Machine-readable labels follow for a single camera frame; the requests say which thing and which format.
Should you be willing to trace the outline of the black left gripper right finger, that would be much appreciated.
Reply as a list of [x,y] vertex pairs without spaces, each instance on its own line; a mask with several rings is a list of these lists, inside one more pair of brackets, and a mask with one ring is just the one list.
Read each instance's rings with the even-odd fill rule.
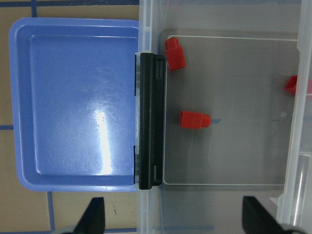
[[289,234],[254,196],[244,196],[242,228],[246,234]]

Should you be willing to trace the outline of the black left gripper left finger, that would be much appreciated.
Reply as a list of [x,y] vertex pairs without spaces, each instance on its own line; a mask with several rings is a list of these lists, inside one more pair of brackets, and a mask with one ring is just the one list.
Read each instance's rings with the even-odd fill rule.
[[105,207],[103,197],[91,199],[74,229],[75,234],[103,234],[105,232]]

